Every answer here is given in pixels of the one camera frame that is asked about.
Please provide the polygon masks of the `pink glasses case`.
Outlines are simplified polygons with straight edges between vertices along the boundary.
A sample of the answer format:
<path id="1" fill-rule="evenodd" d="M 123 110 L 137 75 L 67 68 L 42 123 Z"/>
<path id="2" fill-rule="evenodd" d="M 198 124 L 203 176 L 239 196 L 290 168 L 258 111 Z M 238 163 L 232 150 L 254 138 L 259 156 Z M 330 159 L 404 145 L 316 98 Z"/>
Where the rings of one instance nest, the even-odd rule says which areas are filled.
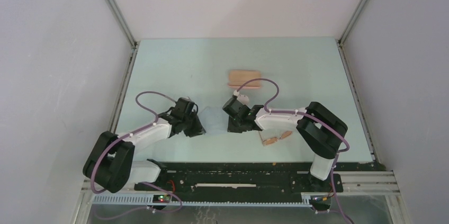
<path id="1" fill-rule="evenodd" d="M 238 89 L 245 82 L 261 78 L 262 73 L 258 70 L 231 70 L 228 74 L 228 86 L 233 89 Z M 261 82 L 253 81 L 243 87 L 243 89 L 258 89 L 261 87 Z"/>

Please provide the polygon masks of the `light blue cleaning cloth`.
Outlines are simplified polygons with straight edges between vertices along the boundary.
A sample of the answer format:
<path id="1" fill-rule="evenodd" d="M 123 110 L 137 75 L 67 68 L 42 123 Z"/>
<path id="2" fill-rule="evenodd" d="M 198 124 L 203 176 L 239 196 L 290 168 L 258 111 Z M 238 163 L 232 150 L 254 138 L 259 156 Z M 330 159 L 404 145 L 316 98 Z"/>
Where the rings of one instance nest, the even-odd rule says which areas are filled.
<path id="1" fill-rule="evenodd" d="M 216 136 L 228 132 L 228 115 L 221 107 L 205 107 L 199 113 L 199 119 L 207 135 Z"/>

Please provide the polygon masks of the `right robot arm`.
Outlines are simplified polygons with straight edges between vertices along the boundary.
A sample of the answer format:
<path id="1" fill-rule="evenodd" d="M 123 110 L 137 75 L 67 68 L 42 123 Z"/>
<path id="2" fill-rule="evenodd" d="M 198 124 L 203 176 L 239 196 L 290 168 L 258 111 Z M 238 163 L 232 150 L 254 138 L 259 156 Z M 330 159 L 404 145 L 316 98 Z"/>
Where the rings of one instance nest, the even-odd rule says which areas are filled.
<path id="1" fill-rule="evenodd" d="M 349 150 L 344 138 L 348 126 L 319 102 L 296 110 L 273 110 L 263 105 L 249 108 L 239 98 L 231 97 L 223 106 L 229 116 L 228 131 L 243 133 L 249 131 L 282 130 L 298 132 L 314 158 L 308 176 L 308 184 L 314 191 L 322 191 L 329 184 L 329 174 L 336 157 L 342 151 L 341 144 Z"/>

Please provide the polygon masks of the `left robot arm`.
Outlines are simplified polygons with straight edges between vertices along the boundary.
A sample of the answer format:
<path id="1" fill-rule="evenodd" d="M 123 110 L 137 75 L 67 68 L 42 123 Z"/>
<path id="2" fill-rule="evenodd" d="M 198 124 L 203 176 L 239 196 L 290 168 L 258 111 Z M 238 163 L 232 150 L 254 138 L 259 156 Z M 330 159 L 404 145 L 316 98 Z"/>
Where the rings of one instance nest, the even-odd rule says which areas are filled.
<path id="1" fill-rule="evenodd" d="M 154 163 L 136 166 L 136 152 L 161 140 L 180 133 L 187 137 L 206 133 L 198 116 L 198 106 L 193 101 L 180 97 L 167 111 L 155 115 L 155 120 L 141 128 L 122 135 L 110 131 L 102 132 L 88 156 L 82 173 L 91 180 L 92 191 L 100 194 L 94 185 L 104 191 L 116 193 L 129 182 L 147 182 L 154 190 L 167 185 L 167 175 Z"/>

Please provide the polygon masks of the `orange tinted sunglasses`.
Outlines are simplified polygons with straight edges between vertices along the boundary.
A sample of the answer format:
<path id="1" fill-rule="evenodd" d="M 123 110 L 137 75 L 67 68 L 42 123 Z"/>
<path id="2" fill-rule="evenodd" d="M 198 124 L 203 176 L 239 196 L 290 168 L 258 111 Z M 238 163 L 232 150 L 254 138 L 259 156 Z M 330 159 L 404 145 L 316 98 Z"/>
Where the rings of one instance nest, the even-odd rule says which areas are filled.
<path id="1" fill-rule="evenodd" d="M 269 146 L 272 144 L 275 144 L 276 142 L 286 139 L 287 137 L 291 136 L 293 134 L 292 131 L 287 130 L 263 130 L 259 131 L 258 135 L 262 142 L 263 146 Z"/>

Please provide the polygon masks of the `left controller board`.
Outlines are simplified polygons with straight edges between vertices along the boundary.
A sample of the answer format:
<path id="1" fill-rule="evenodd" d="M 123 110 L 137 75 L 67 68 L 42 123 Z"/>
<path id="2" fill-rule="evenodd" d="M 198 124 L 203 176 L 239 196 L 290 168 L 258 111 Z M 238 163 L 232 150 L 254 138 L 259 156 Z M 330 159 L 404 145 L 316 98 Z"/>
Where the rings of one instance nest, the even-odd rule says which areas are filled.
<path id="1" fill-rule="evenodd" d="M 154 195 L 152 202 L 153 203 L 170 203 L 171 202 L 172 197 L 170 195 Z"/>

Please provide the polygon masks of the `controller board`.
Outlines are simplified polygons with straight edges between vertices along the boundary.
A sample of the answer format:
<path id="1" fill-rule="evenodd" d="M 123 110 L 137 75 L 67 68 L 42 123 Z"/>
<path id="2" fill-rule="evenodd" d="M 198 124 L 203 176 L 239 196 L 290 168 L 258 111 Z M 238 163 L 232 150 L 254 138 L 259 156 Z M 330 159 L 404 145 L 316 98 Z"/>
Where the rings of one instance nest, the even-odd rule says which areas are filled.
<path id="1" fill-rule="evenodd" d="M 310 199 L 310 204 L 324 204 L 331 205 L 332 198 L 329 196 L 312 196 Z"/>
<path id="2" fill-rule="evenodd" d="M 154 195 L 152 202 L 153 203 L 170 203 L 171 202 L 172 197 L 170 195 Z"/>

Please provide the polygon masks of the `right controller board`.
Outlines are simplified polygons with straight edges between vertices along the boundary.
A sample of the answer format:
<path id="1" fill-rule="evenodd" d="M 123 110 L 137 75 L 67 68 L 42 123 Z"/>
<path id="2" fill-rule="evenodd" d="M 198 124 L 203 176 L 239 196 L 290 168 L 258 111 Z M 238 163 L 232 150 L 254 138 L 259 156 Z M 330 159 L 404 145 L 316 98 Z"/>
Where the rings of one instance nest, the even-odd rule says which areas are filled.
<path id="1" fill-rule="evenodd" d="M 329 196 L 312 196 L 310 199 L 310 204 L 324 204 L 331 205 L 332 198 Z"/>

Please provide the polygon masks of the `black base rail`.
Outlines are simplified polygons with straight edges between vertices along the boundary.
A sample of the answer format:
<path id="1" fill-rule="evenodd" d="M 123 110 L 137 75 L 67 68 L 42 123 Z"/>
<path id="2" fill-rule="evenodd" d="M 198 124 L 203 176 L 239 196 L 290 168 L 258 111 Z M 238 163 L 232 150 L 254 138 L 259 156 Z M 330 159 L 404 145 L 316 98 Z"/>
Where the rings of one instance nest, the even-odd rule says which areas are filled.
<path id="1" fill-rule="evenodd" d="M 343 191 L 340 175 L 321 181 L 311 163 L 163 163 L 155 185 L 183 199 L 275 199 Z"/>

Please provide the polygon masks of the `right aluminium frame post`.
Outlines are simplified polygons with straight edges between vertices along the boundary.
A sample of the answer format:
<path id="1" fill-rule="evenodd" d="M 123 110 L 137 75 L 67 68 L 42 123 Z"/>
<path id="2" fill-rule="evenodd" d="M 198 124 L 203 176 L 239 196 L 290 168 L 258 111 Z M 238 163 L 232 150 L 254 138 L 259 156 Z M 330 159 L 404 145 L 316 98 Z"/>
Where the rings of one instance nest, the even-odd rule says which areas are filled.
<path id="1" fill-rule="evenodd" d="M 340 38 L 338 39 L 339 45 L 342 47 L 345 42 L 347 41 L 349 35 L 351 34 L 354 26 L 356 25 L 359 17 L 361 16 L 363 10 L 365 9 L 367 3 L 369 0 L 360 0 L 352 13 L 352 16 L 350 17 L 348 23 L 346 24 L 346 27 L 344 28 Z"/>

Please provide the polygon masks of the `aluminium frame post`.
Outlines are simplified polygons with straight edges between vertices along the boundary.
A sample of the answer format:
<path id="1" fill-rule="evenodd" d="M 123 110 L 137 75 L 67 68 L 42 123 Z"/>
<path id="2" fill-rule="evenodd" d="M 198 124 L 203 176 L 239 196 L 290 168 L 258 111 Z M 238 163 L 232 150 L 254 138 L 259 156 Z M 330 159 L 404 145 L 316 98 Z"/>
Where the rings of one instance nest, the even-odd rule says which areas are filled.
<path id="1" fill-rule="evenodd" d="M 369 0 L 360 0 L 352 13 L 352 16 L 350 17 L 348 23 L 346 24 L 346 27 L 344 28 L 340 38 L 338 39 L 339 45 L 342 47 L 345 42 L 347 41 L 349 35 L 351 34 L 354 26 L 356 25 L 359 17 L 361 16 L 363 10 L 365 9 L 367 3 Z"/>
<path id="2" fill-rule="evenodd" d="M 129 25 L 126 22 L 125 17 L 119 8 L 118 3 L 116 2 L 116 0 L 105 0 L 105 1 L 112 12 L 112 15 L 116 19 L 119 27 L 121 28 L 121 31 L 124 33 L 127 41 L 130 43 L 131 48 L 135 49 L 136 46 L 138 45 L 138 41 L 133 36 Z"/>

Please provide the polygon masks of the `aluminium extrusion rail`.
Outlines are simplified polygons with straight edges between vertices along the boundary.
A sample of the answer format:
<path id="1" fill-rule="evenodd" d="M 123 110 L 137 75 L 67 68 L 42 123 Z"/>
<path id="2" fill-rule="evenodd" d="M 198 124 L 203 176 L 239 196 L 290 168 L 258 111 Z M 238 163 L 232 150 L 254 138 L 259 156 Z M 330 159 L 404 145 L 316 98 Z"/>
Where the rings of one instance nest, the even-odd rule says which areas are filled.
<path id="1" fill-rule="evenodd" d="M 400 189 L 392 171 L 336 172 L 343 186 L 342 195 L 399 195 Z"/>

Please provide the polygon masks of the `left aluminium frame post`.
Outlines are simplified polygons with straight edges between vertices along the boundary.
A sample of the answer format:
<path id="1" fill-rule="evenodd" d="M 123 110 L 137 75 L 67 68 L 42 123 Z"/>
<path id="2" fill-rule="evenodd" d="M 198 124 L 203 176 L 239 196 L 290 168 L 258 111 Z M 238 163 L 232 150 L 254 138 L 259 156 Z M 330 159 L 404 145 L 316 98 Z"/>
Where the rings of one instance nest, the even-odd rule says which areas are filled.
<path id="1" fill-rule="evenodd" d="M 130 43 L 131 48 L 135 49 L 136 46 L 138 45 L 138 41 L 133 36 L 129 25 L 126 22 L 125 17 L 119 8 L 118 3 L 116 2 L 116 0 L 105 0 L 105 1 L 112 12 L 112 15 L 116 19 L 119 27 L 121 28 L 121 31 L 124 33 L 127 41 Z"/>

